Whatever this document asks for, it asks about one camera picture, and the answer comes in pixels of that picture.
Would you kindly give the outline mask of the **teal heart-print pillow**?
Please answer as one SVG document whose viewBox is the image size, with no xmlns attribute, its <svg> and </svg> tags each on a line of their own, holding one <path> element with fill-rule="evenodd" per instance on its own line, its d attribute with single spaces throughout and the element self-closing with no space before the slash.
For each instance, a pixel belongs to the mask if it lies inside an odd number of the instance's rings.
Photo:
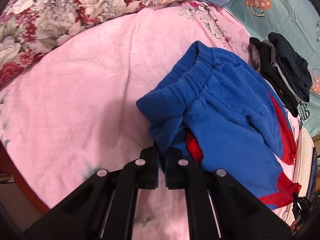
<svg viewBox="0 0 320 240">
<path fill-rule="evenodd" d="M 309 0 L 230 0 L 224 7 L 252 37 L 283 35 L 319 77 L 319 15 Z"/>
</svg>

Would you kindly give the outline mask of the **dark navy blanket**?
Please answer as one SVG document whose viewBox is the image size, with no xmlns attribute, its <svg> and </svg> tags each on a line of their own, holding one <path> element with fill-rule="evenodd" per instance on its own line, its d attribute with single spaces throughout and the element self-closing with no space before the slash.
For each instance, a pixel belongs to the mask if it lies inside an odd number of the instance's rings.
<svg viewBox="0 0 320 240">
<path fill-rule="evenodd" d="M 317 151 L 316 151 L 316 147 L 314 147 L 313 153 L 312 153 L 310 179 L 308 184 L 308 190 L 306 193 L 306 197 L 309 200 L 311 199 L 312 193 L 316 187 L 317 173 L 318 173 Z"/>
</svg>

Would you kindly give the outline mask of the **cream quilted pillow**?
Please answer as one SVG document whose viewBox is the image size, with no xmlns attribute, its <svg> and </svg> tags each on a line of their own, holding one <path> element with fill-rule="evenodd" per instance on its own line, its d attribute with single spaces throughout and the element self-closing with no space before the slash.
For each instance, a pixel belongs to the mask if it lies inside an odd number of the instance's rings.
<svg viewBox="0 0 320 240">
<path fill-rule="evenodd" d="M 300 129 L 293 182 L 301 186 L 299 196 L 306 197 L 310 179 L 314 143 L 305 127 Z"/>
</svg>

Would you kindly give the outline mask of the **blue and red pants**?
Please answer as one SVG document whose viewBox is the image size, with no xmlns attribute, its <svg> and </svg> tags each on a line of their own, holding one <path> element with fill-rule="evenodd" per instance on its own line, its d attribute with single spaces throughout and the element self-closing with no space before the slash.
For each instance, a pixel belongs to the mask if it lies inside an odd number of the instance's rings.
<svg viewBox="0 0 320 240">
<path fill-rule="evenodd" d="M 204 170 L 226 170 L 272 210 L 300 192 L 282 168 L 297 155 L 286 111 L 238 55 L 196 41 L 136 105 L 161 153 L 178 148 Z"/>
</svg>

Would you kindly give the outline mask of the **black and grey folded clothes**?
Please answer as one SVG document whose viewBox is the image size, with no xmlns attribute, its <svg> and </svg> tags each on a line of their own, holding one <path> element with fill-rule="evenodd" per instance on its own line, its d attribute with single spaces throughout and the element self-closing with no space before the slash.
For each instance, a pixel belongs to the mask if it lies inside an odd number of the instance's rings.
<svg viewBox="0 0 320 240">
<path fill-rule="evenodd" d="M 271 32 L 266 40 L 249 38 L 250 65 L 267 80 L 292 116 L 298 105 L 310 101 L 313 85 L 308 62 L 281 34 Z"/>
</svg>

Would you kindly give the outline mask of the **pink floral bed sheet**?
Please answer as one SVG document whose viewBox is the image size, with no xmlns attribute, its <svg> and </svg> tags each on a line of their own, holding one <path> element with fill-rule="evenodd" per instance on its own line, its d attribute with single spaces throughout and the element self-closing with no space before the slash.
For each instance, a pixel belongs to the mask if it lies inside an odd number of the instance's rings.
<svg viewBox="0 0 320 240">
<path fill-rule="evenodd" d="M 225 9 L 191 1 L 87 29 L 7 85 L 2 143 L 50 210 L 98 170 L 121 170 L 156 146 L 158 186 L 138 190 L 131 239 L 190 239 L 185 192 L 166 186 L 166 152 L 136 103 L 196 41 L 248 64 L 245 26 Z"/>
</svg>

